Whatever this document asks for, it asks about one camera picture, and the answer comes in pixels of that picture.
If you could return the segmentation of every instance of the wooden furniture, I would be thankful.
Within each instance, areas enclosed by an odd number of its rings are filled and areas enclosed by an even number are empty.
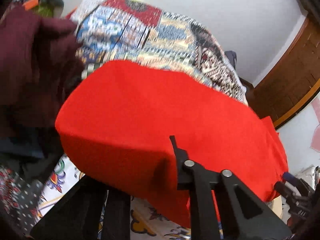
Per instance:
[[[296,38],[266,77],[246,96],[260,118],[279,128],[320,91],[320,26],[306,18]]]

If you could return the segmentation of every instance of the metal bolt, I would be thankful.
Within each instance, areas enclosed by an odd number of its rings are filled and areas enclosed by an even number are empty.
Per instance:
[[[186,160],[184,162],[184,165],[186,165],[187,167],[192,167],[193,165],[195,165],[195,162],[192,160]]]
[[[231,177],[232,172],[229,171],[229,170],[223,170],[222,171],[222,175],[225,176],[225,177]]]

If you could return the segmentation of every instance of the gray wall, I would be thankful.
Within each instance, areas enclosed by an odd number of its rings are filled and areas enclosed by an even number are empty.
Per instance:
[[[296,35],[292,30],[297,23],[299,30],[303,22],[299,22],[302,14],[296,0],[141,1],[188,15],[206,25],[224,50],[237,52],[239,76],[254,84],[285,52]],[[65,15],[81,0],[64,2]]]

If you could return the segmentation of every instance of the silver rivet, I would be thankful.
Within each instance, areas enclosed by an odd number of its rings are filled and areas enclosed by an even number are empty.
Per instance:
[[[222,171],[222,175],[225,176],[225,177],[231,177],[232,172],[229,171],[229,170],[223,170]]]
[[[184,162],[184,165],[186,165],[187,167],[192,167],[193,165],[195,165],[195,162],[192,160],[186,160]]]

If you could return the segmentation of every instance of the wooden panel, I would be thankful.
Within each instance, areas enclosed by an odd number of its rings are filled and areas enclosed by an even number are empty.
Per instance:
[[[288,117],[319,79],[320,26],[306,18],[285,54],[248,95],[249,106],[260,118],[270,115],[283,122],[282,116]]]

